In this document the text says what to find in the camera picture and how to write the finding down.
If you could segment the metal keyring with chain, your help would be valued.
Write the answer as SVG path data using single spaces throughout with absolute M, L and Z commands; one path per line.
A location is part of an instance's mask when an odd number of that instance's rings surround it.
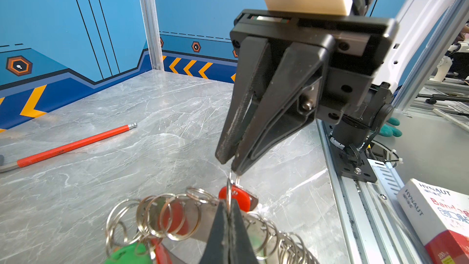
M 201 188 L 126 199 L 105 227 L 109 264 L 178 264 L 164 241 L 205 244 L 203 264 L 314 264 L 300 236 L 283 232 L 255 211 L 258 198 L 238 182 L 218 195 Z

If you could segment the green key tag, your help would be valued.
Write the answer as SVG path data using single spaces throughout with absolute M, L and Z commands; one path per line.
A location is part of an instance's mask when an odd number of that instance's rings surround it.
M 147 247 L 141 243 L 125 246 L 112 253 L 104 264 L 152 264 Z

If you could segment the red key tag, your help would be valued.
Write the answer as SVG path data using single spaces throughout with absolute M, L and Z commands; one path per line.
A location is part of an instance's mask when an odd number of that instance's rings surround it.
M 184 194 L 160 196 L 150 201 L 147 224 L 151 235 L 150 255 L 154 264 L 174 264 L 162 242 L 182 242 L 197 232 L 201 223 L 201 206 Z

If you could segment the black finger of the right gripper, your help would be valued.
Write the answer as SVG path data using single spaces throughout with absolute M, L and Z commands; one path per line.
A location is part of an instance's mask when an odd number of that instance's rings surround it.
M 215 156 L 223 165 L 238 150 L 239 142 L 250 121 L 244 122 L 252 99 L 259 101 L 273 77 L 272 48 L 269 40 L 247 37 L 239 53 L 232 100 L 217 145 Z

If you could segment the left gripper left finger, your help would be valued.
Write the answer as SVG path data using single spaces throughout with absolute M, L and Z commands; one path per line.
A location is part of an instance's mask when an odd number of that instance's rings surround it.
M 228 226 L 227 204 L 223 200 L 217 207 L 206 248 L 199 264 L 229 263 Z

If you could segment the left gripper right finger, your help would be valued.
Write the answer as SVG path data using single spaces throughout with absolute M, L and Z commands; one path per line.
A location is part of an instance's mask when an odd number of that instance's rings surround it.
M 239 205 L 231 205 L 228 214 L 228 262 L 258 264 Z

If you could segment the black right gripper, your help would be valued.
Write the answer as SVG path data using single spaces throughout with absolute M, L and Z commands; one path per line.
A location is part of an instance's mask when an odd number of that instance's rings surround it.
M 260 37 L 272 48 L 273 77 L 259 101 L 232 162 L 246 173 L 269 149 L 314 119 L 336 124 L 364 103 L 397 32 L 394 20 L 246 9 L 230 38 Z

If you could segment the red tagged key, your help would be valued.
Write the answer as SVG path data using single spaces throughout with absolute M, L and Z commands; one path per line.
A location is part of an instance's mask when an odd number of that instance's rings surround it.
M 226 186 L 224 186 L 218 194 L 220 200 L 226 201 L 228 214 L 230 214 L 234 201 L 238 203 L 240 210 L 246 213 L 254 211 L 259 203 L 259 199 L 243 188 L 239 181 L 240 176 L 231 171 L 228 175 Z

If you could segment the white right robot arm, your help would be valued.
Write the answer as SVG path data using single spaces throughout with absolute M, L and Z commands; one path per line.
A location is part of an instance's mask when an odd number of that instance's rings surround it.
M 455 0 L 264 1 L 230 33 L 238 64 L 217 160 L 242 175 L 319 119 L 345 168 L 362 169 L 405 68 Z

